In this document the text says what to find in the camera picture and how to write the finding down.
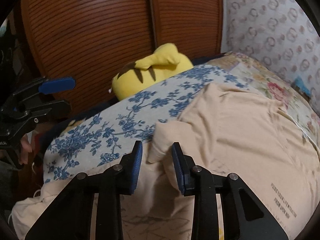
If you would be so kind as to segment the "person left hand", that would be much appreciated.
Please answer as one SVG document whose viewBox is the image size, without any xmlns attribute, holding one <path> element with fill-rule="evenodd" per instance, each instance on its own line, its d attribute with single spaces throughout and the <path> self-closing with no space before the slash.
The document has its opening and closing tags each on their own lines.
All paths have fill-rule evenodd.
<svg viewBox="0 0 320 240">
<path fill-rule="evenodd" d="M 25 134 L 21 138 L 21 152 L 19 157 L 19 164 L 27 165 L 35 157 L 35 137 L 38 135 L 37 131 L 32 131 Z"/>
</svg>

